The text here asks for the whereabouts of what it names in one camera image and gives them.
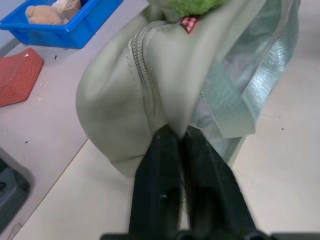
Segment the white table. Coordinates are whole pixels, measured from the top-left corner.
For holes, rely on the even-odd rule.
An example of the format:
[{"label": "white table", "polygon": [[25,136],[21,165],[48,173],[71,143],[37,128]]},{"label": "white table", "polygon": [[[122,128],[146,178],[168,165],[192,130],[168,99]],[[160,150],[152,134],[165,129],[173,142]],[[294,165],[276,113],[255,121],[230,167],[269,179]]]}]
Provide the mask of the white table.
[{"label": "white table", "polygon": [[8,54],[31,47],[44,65],[25,102],[0,107],[0,158],[32,185],[28,200],[0,239],[6,240],[15,225],[27,221],[87,140],[75,104],[81,76],[108,40],[145,6],[143,0],[124,0],[83,49],[19,44]]},{"label": "white table", "polygon": [[[320,231],[319,7],[318,0],[302,1],[295,55],[233,165],[267,232]],[[125,232],[131,194],[132,180],[88,141],[15,240],[98,240]]]}]

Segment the stuffed toy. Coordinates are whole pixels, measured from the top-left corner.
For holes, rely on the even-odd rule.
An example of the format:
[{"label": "stuffed toy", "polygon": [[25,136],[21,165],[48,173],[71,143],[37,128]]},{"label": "stuffed toy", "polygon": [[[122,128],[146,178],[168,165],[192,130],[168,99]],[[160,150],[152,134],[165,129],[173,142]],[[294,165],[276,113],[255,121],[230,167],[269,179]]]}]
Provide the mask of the stuffed toy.
[{"label": "stuffed toy", "polygon": [[25,15],[28,18],[30,24],[64,24],[58,12],[52,6],[28,6],[25,10]]},{"label": "stuffed toy", "polygon": [[159,7],[168,21],[176,21],[180,17],[198,16],[217,8],[229,0],[147,0]]}]

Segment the red foam piece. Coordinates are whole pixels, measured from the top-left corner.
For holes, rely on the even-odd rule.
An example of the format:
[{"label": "red foam piece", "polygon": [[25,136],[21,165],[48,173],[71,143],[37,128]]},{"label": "red foam piece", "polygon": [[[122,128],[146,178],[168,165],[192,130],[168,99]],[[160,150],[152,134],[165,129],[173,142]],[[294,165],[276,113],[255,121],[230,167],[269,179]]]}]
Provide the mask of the red foam piece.
[{"label": "red foam piece", "polygon": [[32,49],[0,57],[0,107],[25,101],[35,85],[44,64]]}]

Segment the blue plastic bin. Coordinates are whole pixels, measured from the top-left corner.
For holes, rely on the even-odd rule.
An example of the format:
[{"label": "blue plastic bin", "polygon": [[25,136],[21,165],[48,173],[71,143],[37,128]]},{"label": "blue plastic bin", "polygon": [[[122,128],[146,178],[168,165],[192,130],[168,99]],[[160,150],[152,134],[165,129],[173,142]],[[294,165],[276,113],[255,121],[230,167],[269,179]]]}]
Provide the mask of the blue plastic bin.
[{"label": "blue plastic bin", "polygon": [[81,49],[123,0],[89,0],[65,25],[28,23],[28,6],[51,6],[55,1],[27,0],[0,21],[0,29],[27,45]]}]

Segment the red checkered tag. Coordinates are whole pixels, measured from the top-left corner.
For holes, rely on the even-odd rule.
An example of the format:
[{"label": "red checkered tag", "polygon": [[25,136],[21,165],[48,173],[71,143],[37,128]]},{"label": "red checkered tag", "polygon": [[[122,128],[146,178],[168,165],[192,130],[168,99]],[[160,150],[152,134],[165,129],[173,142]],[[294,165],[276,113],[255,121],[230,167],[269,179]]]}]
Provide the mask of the red checkered tag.
[{"label": "red checkered tag", "polygon": [[198,21],[199,19],[197,17],[186,16],[181,19],[180,25],[190,34]]}]

